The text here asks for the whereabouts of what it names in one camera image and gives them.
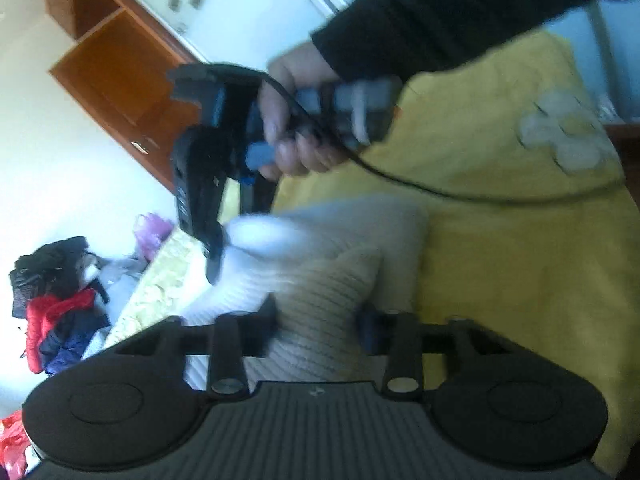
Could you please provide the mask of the black sleeved right forearm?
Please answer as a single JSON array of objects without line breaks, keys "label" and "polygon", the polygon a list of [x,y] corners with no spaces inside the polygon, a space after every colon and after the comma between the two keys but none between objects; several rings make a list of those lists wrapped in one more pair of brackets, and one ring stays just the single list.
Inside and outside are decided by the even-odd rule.
[{"label": "black sleeved right forearm", "polygon": [[311,36],[341,78],[443,72],[590,0],[354,0]]}]

